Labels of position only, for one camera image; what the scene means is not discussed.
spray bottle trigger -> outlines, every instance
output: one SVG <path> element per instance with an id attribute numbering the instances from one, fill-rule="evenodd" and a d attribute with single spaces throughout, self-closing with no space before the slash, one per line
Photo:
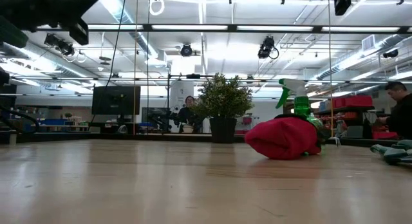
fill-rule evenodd
<path id="1" fill-rule="evenodd" d="M 283 106 L 283 104 L 286 102 L 286 100 L 288 99 L 288 97 L 289 97 L 289 91 L 290 91 L 290 89 L 288 89 L 288 88 L 286 88 L 286 87 L 283 87 L 283 93 L 282 93 L 282 96 L 281 96 L 281 99 L 280 99 L 280 101 L 277 103 L 277 105 L 276 105 L 276 109 L 278 109 L 278 108 L 280 108 L 281 106 Z"/>

green leaves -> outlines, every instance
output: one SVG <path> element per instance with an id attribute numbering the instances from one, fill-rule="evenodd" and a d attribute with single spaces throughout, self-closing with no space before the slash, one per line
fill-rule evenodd
<path id="1" fill-rule="evenodd" d="M 252 90 L 241 86 L 239 76 L 226 80 L 221 73 L 207 79 L 191 110 L 201 117 L 236 118 L 252 109 Z"/>

spray nozzle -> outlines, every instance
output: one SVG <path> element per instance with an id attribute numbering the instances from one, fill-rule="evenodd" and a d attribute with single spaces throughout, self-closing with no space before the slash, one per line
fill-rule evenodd
<path id="1" fill-rule="evenodd" d="M 306 90 L 304 86 L 305 81 L 296 79 L 281 79 L 279 80 L 280 85 L 282 85 L 283 92 L 280 101 L 277 103 L 276 109 L 283 106 L 288 99 L 289 95 L 295 93 L 296 97 L 306 96 Z"/>

spray bottle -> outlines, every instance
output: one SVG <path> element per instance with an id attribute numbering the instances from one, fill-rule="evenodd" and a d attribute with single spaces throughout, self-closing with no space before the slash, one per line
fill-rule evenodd
<path id="1" fill-rule="evenodd" d="M 289 95 L 295 94 L 294 99 L 294 113 L 306 117 L 316 128 L 323 127 L 323 123 L 310 114 L 309 97 L 306 95 L 306 82 L 296 79 L 281 79 L 279 83 L 283 86 L 283 93 L 280 101 L 277 103 L 276 109 L 283 106 Z"/>

desk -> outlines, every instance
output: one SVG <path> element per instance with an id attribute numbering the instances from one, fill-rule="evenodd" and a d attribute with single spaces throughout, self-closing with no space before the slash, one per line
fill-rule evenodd
<path id="1" fill-rule="evenodd" d="M 17 144 L 2 151 L 1 223 L 410 223 L 410 167 L 325 151 L 277 161 L 246 144 Z"/>
<path id="2" fill-rule="evenodd" d="M 50 132 L 52 128 L 55 129 L 54 131 L 58 131 L 59 128 L 61 130 L 62 127 L 66 127 L 66 128 L 74 129 L 74 130 L 78 128 L 79 131 L 87 131 L 89 126 L 85 126 L 85 125 L 40 125 L 40 128 L 42 127 L 46 128 L 46 132 Z"/>

